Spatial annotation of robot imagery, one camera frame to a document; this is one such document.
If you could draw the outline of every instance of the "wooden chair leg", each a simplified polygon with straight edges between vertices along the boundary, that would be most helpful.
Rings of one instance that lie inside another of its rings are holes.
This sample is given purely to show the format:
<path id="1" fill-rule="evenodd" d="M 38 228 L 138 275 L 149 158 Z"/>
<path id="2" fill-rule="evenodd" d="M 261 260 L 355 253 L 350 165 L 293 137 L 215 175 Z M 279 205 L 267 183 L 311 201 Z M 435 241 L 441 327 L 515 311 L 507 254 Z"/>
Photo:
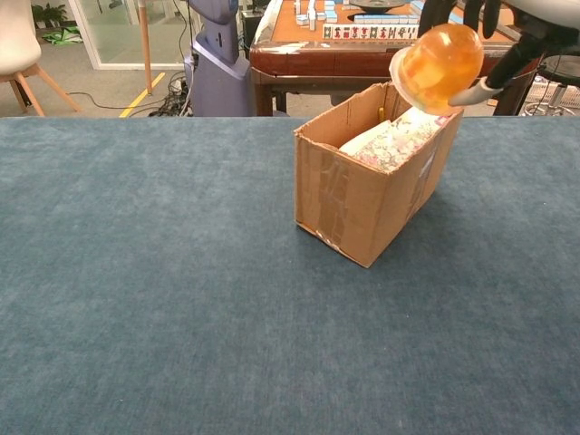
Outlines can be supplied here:
<path id="1" fill-rule="evenodd" d="M 73 100 L 64 90 L 61 88 L 53 78 L 46 73 L 40 66 L 36 65 L 36 73 L 43 79 L 46 84 L 48 84 L 51 88 L 54 89 L 56 93 L 60 95 L 60 97 L 65 100 L 73 109 L 74 111 L 81 111 L 81 106 L 79 106 L 75 100 Z"/>
<path id="2" fill-rule="evenodd" d="M 20 83 L 20 85 L 24 89 L 24 92 L 26 92 L 26 95 L 28 95 L 28 98 L 30 99 L 30 102 L 33 104 L 33 107 L 36 110 L 38 116 L 44 116 L 43 108 L 40 107 L 40 104 L 36 100 L 36 97 L 34 97 L 33 91 L 32 89 L 30 89 L 30 86 L 28 86 L 28 82 L 24 78 L 23 74 L 21 72 L 17 72 L 15 76 L 16 80 Z"/>
<path id="3" fill-rule="evenodd" d="M 14 92 L 14 96 L 18 100 L 18 104 L 20 105 L 22 112 L 27 113 L 28 108 L 26 107 L 26 103 L 24 102 L 22 95 L 20 94 L 20 90 L 18 89 L 18 85 L 16 84 L 16 80 L 11 80 L 10 86 L 12 86 L 12 91 Z"/>

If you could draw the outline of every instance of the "orange ball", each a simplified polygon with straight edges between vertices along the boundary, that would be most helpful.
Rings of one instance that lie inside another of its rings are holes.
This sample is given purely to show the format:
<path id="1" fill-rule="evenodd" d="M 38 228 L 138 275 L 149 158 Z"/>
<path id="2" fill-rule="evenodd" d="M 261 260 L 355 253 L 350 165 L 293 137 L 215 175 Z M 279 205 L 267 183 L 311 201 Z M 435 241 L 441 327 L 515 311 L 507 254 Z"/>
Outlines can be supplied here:
<path id="1" fill-rule="evenodd" d="M 443 116 L 461 110 L 448 101 L 477 80 L 484 59 L 478 34 L 464 24 L 433 27 L 397 54 L 391 77 L 400 94 L 418 109 Z"/>

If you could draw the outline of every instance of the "black cable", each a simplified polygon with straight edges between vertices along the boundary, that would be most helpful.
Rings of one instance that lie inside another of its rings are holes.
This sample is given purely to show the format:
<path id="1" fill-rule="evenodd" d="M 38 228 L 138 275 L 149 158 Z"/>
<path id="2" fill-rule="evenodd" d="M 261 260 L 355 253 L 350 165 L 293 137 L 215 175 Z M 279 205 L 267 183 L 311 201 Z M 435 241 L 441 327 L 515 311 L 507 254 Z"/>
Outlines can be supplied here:
<path id="1" fill-rule="evenodd" d="M 138 113 L 142 113 L 144 111 L 154 111 L 155 108 L 154 107 L 149 107 L 148 109 L 141 109 L 140 111 L 134 111 L 131 115 L 128 116 L 128 118 L 132 118 L 133 116 L 135 116 Z"/>
<path id="2" fill-rule="evenodd" d="M 242 35 L 242 34 L 239 34 L 237 36 L 237 43 L 238 43 L 239 47 L 242 48 L 242 49 L 247 49 L 247 50 L 250 49 L 250 47 L 248 47 L 246 45 L 246 40 L 244 38 L 244 35 Z"/>
<path id="3" fill-rule="evenodd" d="M 192 48 L 193 48 L 193 29 L 192 29 L 192 25 L 191 25 L 191 11 L 189 10 L 189 1 L 188 0 L 186 0 L 186 5 L 188 7 L 188 21 L 189 21 L 189 42 L 190 42 L 189 50 L 192 50 Z M 192 65 L 192 68 L 191 68 L 191 82 L 189 83 L 192 87 L 193 87 L 193 73 L 195 72 L 195 68 L 196 68 L 195 54 L 193 54 L 193 56 L 194 56 L 194 61 L 193 61 L 194 65 Z M 192 89 L 188 89 L 188 92 L 186 93 L 185 100 L 181 104 L 182 108 L 179 110 L 179 115 L 183 112 L 183 110 L 185 110 L 186 104 L 189 104 L 189 106 L 191 106 L 191 99 L 190 99 L 191 91 L 192 91 Z"/>
<path id="4" fill-rule="evenodd" d="M 558 71 L 558 66 L 560 66 L 560 61 L 562 60 L 562 54 L 560 54 L 558 56 L 558 62 L 556 63 L 556 68 L 554 68 L 554 74 L 556 74 L 556 72 Z M 536 112 L 537 109 L 542 105 L 542 103 L 544 102 L 544 99 L 547 95 L 548 90 L 550 89 L 550 84 L 552 84 L 552 80 L 548 80 L 547 81 L 547 85 L 546 85 L 546 90 L 544 91 L 544 95 L 542 96 L 542 98 L 540 99 L 540 102 L 536 105 L 536 108 L 534 109 L 534 113 L 532 113 L 532 116 L 536 116 Z"/>
<path id="5" fill-rule="evenodd" d="M 169 78 L 169 84 L 172 84 L 173 81 L 175 80 L 175 76 L 179 75 L 179 74 L 181 74 L 183 77 L 185 77 L 185 74 L 182 71 L 177 71 L 171 76 L 171 78 Z"/>
<path id="6" fill-rule="evenodd" d="M 175 0 L 173 0 L 173 5 L 178 10 L 178 14 L 181 17 L 181 19 L 183 20 L 183 24 L 184 24 L 183 30 L 181 31 L 181 35 L 179 36 L 179 52 L 181 53 L 181 59 L 183 61 L 185 61 L 185 55 L 183 54 L 183 50 L 181 50 L 181 39 L 183 38 L 185 31 L 188 30 L 188 22 L 186 21 L 185 16 L 183 16 L 183 14 L 181 14 L 181 11 L 178 8 L 178 4 L 175 3 Z"/>
<path id="7" fill-rule="evenodd" d="M 101 109 L 112 109 L 115 111 L 118 110 L 124 110 L 127 109 L 127 106 L 124 107 L 113 107 L 113 106 L 103 106 L 102 104 L 99 104 L 98 102 L 96 102 L 94 100 L 94 98 L 92 97 L 92 95 L 90 95 L 88 92 L 68 92 L 69 95 L 86 95 L 87 97 L 89 97 L 92 101 L 92 103 L 97 106 L 100 107 Z M 146 107 L 146 106 L 152 106 L 153 104 L 159 104 L 160 102 L 164 102 L 165 99 L 163 100 L 157 100 L 157 101 L 152 101 L 152 102 L 148 102 L 147 104 L 141 104 L 139 106 L 135 106 L 135 107 Z"/>

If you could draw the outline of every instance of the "blue-gray tabletop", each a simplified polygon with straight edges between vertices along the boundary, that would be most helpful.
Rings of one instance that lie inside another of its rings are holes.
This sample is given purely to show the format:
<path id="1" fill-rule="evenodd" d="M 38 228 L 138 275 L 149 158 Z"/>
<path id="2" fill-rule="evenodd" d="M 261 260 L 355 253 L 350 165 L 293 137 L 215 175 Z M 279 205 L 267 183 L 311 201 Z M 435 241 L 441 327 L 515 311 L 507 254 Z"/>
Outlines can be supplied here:
<path id="1" fill-rule="evenodd" d="M 0 121 L 0 433 L 580 433 L 580 123 L 463 121 L 369 270 L 290 118 Z"/>

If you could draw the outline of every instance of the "floor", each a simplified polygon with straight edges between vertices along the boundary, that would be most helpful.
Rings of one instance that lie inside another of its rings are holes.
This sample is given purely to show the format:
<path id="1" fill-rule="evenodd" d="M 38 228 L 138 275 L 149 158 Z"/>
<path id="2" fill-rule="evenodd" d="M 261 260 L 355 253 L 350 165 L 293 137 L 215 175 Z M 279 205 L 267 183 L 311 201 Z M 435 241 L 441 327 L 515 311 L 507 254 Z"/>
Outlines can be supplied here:
<path id="1" fill-rule="evenodd" d="M 72 45 L 42 44 L 43 57 L 39 64 L 63 87 L 67 92 L 87 92 L 97 107 L 87 95 L 75 94 L 72 97 L 81 105 L 81 112 L 72 111 L 69 106 L 56 96 L 38 77 L 30 77 L 28 82 L 34 94 L 44 109 L 46 116 L 58 117 L 86 117 L 86 118 L 115 118 L 131 104 L 145 89 L 143 71 L 96 71 L 92 68 L 89 56 L 82 43 Z M 181 71 L 154 71 L 153 78 L 165 73 L 153 90 L 140 103 L 131 116 L 147 116 L 150 111 L 161 105 L 168 94 L 169 79 L 173 75 L 183 75 Z M 290 116 L 314 117 L 331 108 L 330 98 L 327 95 L 293 95 L 287 96 L 287 110 Z M 493 113 L 493 107 L 487 104 L 470 107 L 466 116 L 486 116 Z M 16 98 L 7 83 L 0 83 L 0 117 L 23 116 Z"/>

